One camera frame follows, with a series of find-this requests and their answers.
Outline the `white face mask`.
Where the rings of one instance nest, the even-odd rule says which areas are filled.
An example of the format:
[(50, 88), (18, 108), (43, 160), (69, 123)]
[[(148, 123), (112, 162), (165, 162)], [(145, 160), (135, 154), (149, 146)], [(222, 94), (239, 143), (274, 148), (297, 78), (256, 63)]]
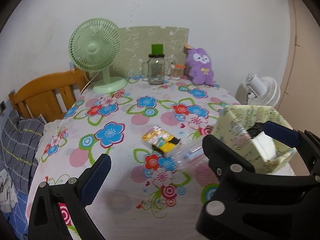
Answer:
[(254, 137), (252, 139), (252, 144), (255, 146), (264, 162), (268, 162), (277, 157), (276, 146), (273, 139), (264, 132), (261, 132)]

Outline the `clear plastic pencil case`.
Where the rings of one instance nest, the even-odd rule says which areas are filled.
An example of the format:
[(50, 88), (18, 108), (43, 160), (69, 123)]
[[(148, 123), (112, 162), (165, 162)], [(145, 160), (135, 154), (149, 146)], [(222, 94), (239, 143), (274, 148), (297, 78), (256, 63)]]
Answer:
[(164, 157), (170, 158), (176, 164), (178, 170), (190, 170), (207, 158), (204, 155), (202, 141), (203, 138), (198, 138), (176, 146), (169, 153), (165, 153)]

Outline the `cartoon snack packet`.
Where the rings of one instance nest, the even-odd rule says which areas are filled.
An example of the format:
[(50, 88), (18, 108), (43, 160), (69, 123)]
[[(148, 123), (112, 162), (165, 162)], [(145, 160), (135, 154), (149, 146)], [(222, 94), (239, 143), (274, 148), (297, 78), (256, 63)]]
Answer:
[(146, 145), (151, 146), (154, 151), (163, 155), (171, 153), (182, 145), (180, 139), (159, 126), (153, 126), (149, 129), (142, 136), (142, 141)]

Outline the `black plastic bag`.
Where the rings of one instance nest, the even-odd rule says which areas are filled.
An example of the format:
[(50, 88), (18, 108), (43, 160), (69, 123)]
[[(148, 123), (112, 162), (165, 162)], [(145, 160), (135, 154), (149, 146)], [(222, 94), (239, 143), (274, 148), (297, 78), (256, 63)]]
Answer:
[(252, 127), (250, 127), (247, 130), (251, 138), (257, 137), (263, 131), (264, 131), (264, 123), (262, 122), (256, 122)]

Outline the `beige door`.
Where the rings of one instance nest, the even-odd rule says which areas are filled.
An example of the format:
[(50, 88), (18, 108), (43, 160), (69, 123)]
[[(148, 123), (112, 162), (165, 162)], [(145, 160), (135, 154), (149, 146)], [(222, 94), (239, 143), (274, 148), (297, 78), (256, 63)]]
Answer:
[(290, 45), (278, 112), (295, 129), (319, 135), (319, 26), (302, 0), (288, 0)]

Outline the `crumpled grey white cloth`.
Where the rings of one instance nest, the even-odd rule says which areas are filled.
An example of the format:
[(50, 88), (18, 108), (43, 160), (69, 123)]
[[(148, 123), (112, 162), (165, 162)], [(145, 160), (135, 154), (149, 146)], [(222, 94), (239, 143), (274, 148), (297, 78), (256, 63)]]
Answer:
[(3, 213), (11, 213), (18, 203), (15, 185), (6, 169), (0, 172), (0, 205)]

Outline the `yellow cartoon storage box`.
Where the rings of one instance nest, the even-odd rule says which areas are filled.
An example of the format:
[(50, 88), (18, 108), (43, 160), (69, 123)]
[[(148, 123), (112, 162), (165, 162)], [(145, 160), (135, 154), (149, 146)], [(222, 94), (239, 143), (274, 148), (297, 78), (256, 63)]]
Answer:
[(291, 125), (271, 106), (226, 106), (211, 134), (250, 162), (257, 173), (272, 174), (283, 168), (297, 153), (295, 148), (269, 137), (263, 124)]

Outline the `white standing fan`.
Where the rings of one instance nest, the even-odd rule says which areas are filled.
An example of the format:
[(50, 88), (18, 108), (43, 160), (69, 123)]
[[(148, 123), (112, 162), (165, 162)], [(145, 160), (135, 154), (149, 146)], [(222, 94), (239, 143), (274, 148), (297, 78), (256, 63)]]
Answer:
[(244, 105), (276, 107), (280, 99), (280, 86), (273, 77), (258, 77), (250, 73), (238, 87), (235, 97)]

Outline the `grey plaid pillow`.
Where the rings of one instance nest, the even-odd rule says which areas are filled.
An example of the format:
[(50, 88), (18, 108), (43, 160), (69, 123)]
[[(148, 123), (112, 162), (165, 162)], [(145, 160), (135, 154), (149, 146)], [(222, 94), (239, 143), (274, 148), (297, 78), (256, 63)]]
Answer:
[(28, 194), (38, 161), (35, 158), (44, 122), (40, 118), (22, 118), (16, 110), (10, 112), (2, 129), (1, 168), (5, 168), (15, 189)]

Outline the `floral tablecloth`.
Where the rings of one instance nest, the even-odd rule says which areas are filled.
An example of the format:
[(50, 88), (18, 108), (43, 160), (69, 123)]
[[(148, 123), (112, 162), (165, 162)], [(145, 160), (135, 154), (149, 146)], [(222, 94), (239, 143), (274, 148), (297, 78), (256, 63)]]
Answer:
[(207, 159), (179, 168), (142, 136), (159, 126), (189, 143), (209, 134), (223, 109), (237, 104), (219, 85), (188, 80), (151, 86), (134, 77), (114, 93), (85, 91), (39, 147), (26, 213), (39, 183), (63, 184), (106, 153), (111, 170), (87, 207), (106, 239), (201, 239), (195, 224), (219, 183)]

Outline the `purple plush bunny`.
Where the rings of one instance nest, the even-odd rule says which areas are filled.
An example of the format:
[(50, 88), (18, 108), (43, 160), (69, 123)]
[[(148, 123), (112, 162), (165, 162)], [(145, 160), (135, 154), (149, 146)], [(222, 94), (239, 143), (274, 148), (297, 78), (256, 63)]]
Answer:
[(212, 62), (203, 48), (188, 49), (185, 64), (189, 69), (189, 79), (194, 85), (214, 85)]

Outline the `toothpick jar orange lid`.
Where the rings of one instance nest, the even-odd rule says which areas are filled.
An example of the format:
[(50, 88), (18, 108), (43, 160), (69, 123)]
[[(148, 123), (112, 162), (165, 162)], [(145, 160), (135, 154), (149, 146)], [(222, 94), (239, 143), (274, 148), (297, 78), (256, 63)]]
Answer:
[(185, 66), (181, 64), (170, 65), (170, 77), (179, 80), (184, 75)]

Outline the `glass mason jar mug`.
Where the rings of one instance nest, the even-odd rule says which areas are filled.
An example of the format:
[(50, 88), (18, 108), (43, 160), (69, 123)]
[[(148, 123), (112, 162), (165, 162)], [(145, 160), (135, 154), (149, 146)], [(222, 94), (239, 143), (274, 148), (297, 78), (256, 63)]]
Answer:
[(142, 63), (142, 76), (150, 85), (163, 85), (165, 83), (166, 61), (164, 54), (149, 54), (147, 61)]

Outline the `green cup on jar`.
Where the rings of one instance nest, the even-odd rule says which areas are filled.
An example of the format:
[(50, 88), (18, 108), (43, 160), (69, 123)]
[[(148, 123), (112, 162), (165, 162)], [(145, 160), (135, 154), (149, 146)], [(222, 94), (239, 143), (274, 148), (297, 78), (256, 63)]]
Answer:
[(152, 44), (151, 45), (152, 55), (163, 55), (163, 44)]

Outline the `green desk fan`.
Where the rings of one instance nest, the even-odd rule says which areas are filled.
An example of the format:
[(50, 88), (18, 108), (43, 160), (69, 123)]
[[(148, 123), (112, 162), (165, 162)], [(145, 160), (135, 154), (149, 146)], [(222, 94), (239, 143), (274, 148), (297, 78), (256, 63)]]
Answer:
[(103, 79), (93, 86), (97, 94), (124, 88), (123, 77), (111, 76), (109, 68), (120, 55), (121, 38), (118, 26), (104, 18), (92, 18), (73, 31), (68, 44), (71, 61), (85, 72), (102, 73)]

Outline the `green patterned backboard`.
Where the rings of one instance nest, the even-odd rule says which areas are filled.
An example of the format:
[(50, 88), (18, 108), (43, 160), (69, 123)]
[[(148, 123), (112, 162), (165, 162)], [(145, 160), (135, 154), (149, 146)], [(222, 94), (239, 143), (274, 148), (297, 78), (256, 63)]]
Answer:
[(111, 76), (138, 77), (146, 74), (150, 55), (164, 55), (165, 73), (170, 64), (184, 65), (189, 29), (181, 27), (141, 26), (119, 29), (119, 57), (110, 67)]

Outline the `wall power socket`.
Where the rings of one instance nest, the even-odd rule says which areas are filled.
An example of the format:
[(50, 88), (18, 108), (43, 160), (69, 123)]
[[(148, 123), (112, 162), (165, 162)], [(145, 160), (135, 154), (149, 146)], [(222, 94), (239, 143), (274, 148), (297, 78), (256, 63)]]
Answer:
[(0, 103), (0, 112), (3, 113), (6, 110), (6, 104), (4, 101)]

